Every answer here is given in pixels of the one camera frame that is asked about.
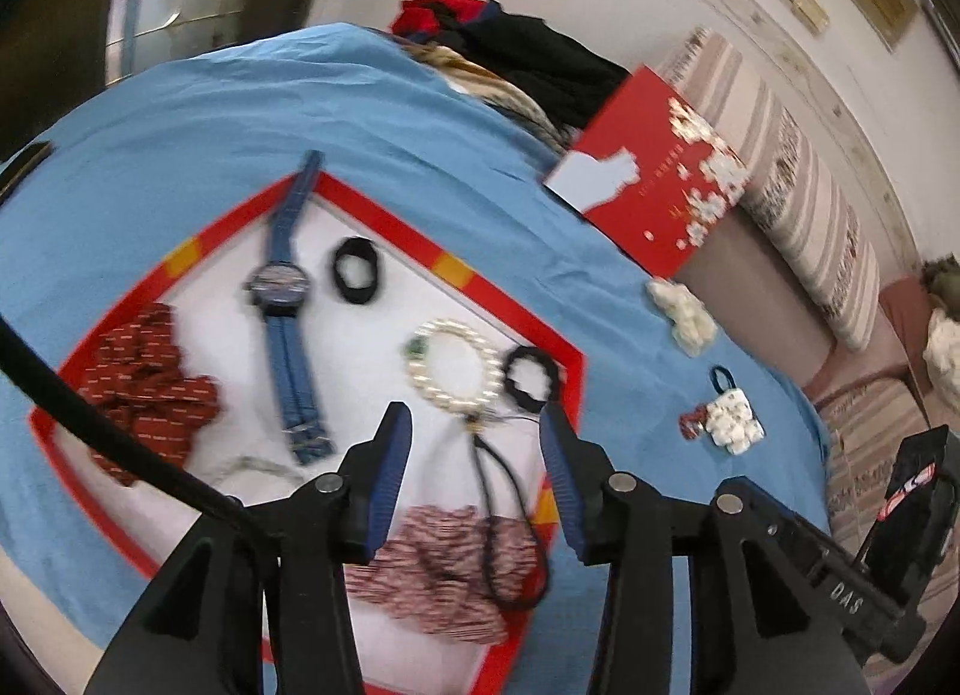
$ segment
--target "black cord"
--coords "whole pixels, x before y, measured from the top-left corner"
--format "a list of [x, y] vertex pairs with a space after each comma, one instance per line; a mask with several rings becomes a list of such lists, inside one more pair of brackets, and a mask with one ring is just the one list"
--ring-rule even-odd
[[90, 448], [200, 513], [232, 525], [252, 545], [275, 548], [242, 504], [162, 460], [86, 402], [0, 316], [0, 371]]
[[[723, 379], [727, 382], [727, 387], [724, 388], [723, 384], [720, 383], [720, 380]], [[713, 384], [713, 388], [716, 389], [717, 394], [726, 394], [732, 388], [736, 388], [736, 381], [733, 380], [733, 373], [722, 366], [722, 364], [714, 364], [710, 368], [710, 383]]]
[[[470, 452], [472, 452], [473, 455], [473, 467], [476, 470], [477, 479], [480, 482], [484, 511], [487, 515], [487, 528], [484, 530], [483, 556], [480, 561], [480, 569], [483, 573], [484, 582], [487, 585], [493, 605], [498, 607], [499, 610], [504, 610], [504, 612], [529, 612], [530, 610], [534, 610], [544, 600], [546, 593], [550, 590], [550, 562], [546, 556], [546, 547], [544, 546], [544, 542], [539, 538], [539, 535], [536, 534], [533, 523], [527, 516], [527, 504], [523, 496], [523, 489], [520, 487], [520, 481], [517, 481], [517, 476], [515, 476], [507, 460], [505, 460], [491, 444], [488, 444], [487, 441], [484, 441], [481, 436], [476, 433], [470, 438], [470, 444], [472, 444]], [[536, 590], [536, 594], [533, 597], [520, 597], [516, 600], [508, 600], [501, 597], [496, 590], [496, 581], [494, 580], [494, 575], [496, 574], [493, 572], [493, 546], [496, 544], [496, 523], [493, 517], [493, 497], [491, 496], [490, 482], [488, 482], [487, 473], [480, 459], [481, 451], [486, 451], [488, 455], [500, 465], [503, 472], [507, 474], [507, 479], [514, 488], [517, 505], [520, 506], [520, 516], [523, 518], [523, 524], [526, 526], [527, 532], [529, 532], [531, 539], [534, 541], [536, 564], [538, 564], [539, 569], [544, 572], [544, 583]]]

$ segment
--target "white fabric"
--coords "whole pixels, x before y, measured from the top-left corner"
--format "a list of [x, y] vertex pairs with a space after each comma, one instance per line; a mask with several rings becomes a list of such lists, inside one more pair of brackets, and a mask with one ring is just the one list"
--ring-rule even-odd
[[735, 457], [763, 439], [763, 428], [740, 388], [725, 391], [707, 405], [707, 432], [714, 444]]
[[923, 359], [936, 393], [954, 411], [960, 412], [960, 323], [947, 318], [942, 308], [930, 316]]
[[673, 338], [688, 356], [700, 356], [714, 341], [716, 321], [690, 289], [662, 278], [651, 278], [647, 281], [647, 293], [674, 322]]

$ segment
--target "blue bedsheet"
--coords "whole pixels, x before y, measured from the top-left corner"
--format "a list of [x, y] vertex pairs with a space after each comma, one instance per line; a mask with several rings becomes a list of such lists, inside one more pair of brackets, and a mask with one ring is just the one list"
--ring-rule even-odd
[[[823, 425], [798, 390], [724, 335], [685, 356], [645, 297], [646, 274], [536, 185], [554, 155], [376, 33], [322, 26], [160, 65], [43, 137], [56, 153], [0, 209], [0, 311], [55, 366], [167, 251], [315, 147], [584, 351], [581, 431], [618, 468], [698, 501], [746, 474], [826, 527]], [[767, 429], [740, 458], [678, 432], [678, 414], [712, 398], [712, 364], [733, 371]], [[0, 545], [104, 646], [144, 582], [61, 489], [28, 410], [0, 381]], [[510, 692], [586, 689], [606, 572], [580, 567], [563, 541], [552, 559]], [[674, 691], [686, 692], [679, 574]]]

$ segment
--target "stuffed toy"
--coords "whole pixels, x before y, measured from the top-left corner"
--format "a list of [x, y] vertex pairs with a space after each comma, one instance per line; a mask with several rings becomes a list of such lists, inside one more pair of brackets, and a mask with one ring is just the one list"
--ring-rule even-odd
[[937, 394], [954, 411], [960, 412], [960, 323], [947, 318], [942, 308], [930, 316], [923, 359]]
[[647, 282], [647, 293], [674, 322], [673, 338], [690, 357], [700, 356], [717, 336], [717, 325], [690, 289], [662, 278]]

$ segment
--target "pearl bracelet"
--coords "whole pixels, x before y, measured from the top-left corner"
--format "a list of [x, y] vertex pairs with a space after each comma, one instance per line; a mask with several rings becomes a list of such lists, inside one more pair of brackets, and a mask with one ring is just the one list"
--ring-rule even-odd
[[[483, 390], [476, 397], [455, 397], [443, 391], [426, 371], [427, 340], [432, 335], [443, 332], [467, 340], [483, 361]], [[427, 321], [414, 332], [404, 347], [407, 357], [407, 372], [410, 382], [419, 390], [421, 397], [433, 403], [437, 408], [452, 414], [479, 415], [490, 407], [500, 396], [503, 388], [503, 370], [500, 368], [500, 356], [479, 332], [467, 324], [450, 318], [434, 318]]]

